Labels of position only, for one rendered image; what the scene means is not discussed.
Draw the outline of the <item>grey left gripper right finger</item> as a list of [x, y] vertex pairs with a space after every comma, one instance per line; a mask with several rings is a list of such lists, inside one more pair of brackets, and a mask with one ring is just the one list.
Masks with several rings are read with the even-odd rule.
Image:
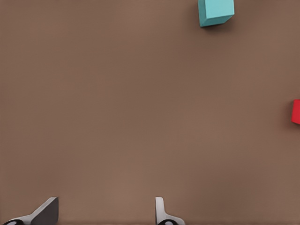
[[183, 219], [166, 213], [162, 197], [155, 197], [155, 216], [156, 225], [186, 225]]

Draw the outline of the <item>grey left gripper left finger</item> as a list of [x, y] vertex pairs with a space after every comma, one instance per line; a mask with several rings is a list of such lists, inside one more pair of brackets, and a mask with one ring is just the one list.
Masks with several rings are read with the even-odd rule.
[[56, 225], [59, 220], [59, 198], [50, 197], [31, 214], [13, 218], [3, 225]]

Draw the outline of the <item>red cube block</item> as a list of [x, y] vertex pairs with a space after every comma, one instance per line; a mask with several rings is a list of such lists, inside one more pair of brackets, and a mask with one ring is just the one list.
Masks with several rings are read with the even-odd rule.
[[291, 122], [300, 125], [300, 99], [295, 99], [293, 101]]

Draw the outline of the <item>teal cube block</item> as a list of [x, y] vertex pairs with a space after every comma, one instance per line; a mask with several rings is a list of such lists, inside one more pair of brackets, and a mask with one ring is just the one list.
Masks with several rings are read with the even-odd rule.
[[224, 24], [234, 14], [234, 0], [198, 0], [200, 27]]

